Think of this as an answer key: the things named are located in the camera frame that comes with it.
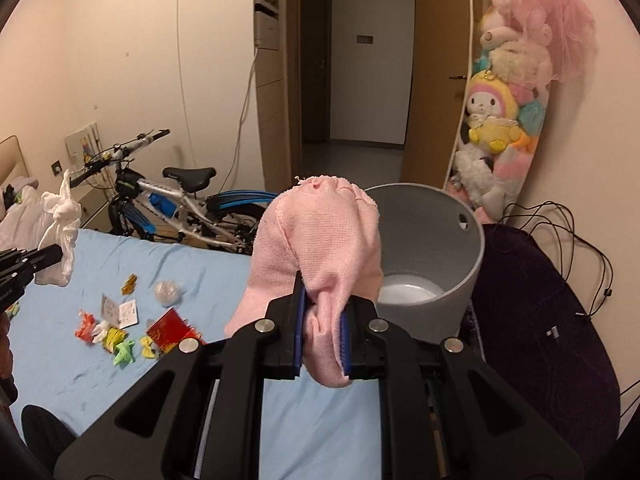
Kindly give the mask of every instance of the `bicycle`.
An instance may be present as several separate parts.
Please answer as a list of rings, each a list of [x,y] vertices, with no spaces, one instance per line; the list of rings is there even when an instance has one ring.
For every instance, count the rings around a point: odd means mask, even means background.
[[[149,241],[161,238],[181,242],[193,237],[209,249],[252,254],[258,223],[265,211],[260,204],[270,203],[277,194],[245,189],[219,192],[199,200],[196,193],[209,186],[216,176],[214,168],[164,168],[162,176],[176,180],[179,189],[147,180],[129,168],[132,162],[129,157],[134,152],[169,133],[169,130],[159,130],[154,135],[140,134],[130,142],[98,153],[85,163],[84,173],[71,180],[71,187],[115,165],[115,196],[109,203],[111,234],[136,234]],[[139,208],[171,226],[177,236],[159,235],[156,226]]]

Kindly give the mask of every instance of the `bicycle seat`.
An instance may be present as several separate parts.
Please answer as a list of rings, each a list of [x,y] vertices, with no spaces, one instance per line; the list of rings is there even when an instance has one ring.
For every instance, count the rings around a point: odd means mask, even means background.
[[[187,193],[195,193],[209,186],[209,181],[216,176],[216,170],[213,168],[200,168],[199,170],[164,168],[162,176],[180,182],[182,189]]]

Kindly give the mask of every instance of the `wall socket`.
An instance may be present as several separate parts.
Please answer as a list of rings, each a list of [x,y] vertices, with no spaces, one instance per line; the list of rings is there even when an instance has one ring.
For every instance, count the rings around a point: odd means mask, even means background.
[[[60,164],[59,160],[51,165],[51,171],[53,171],[53,176],[58,176],[62,173],[62,165]]]

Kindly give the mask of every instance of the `bicycle handlebar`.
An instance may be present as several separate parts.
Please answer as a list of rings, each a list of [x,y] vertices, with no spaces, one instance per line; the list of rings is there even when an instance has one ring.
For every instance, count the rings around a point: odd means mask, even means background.
[[[135,152],[136,150],[143,148],[145,146],[148,146],[155,140],[162,139],[163,137],[166,137],[170,133],[171,133],[171,130],[164,129],[164,130],[160,130],[155,135],[144,136],[142,138],[139,137],[133,142],[129,142],[128,144],[131,145],[130,147],[127,147],[126,144],[123,144],[114,153],[114,156],[110,158],[103,158],[101,160],[96,160],[95,162],[89,162],[88,164],[85,164],[84,166],[86,168],[86,171],[82,175],[74,178],[69,183],[69,185],[71,187],[79,186],[85,180],[87,180],[90,176],[100,173],[104,168],[106,168],[110,164],[113,164],[114,162],[122,160],[123,158],[125,158],[126,156],[129,156],[131,153]]]

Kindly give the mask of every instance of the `headboard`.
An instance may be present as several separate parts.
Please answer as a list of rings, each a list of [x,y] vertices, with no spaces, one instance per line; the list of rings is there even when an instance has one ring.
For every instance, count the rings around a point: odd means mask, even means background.
[[[0,142],[0,183],[2,189],[18,176],[29,176],[22,158],[18,137],[11,136]]]

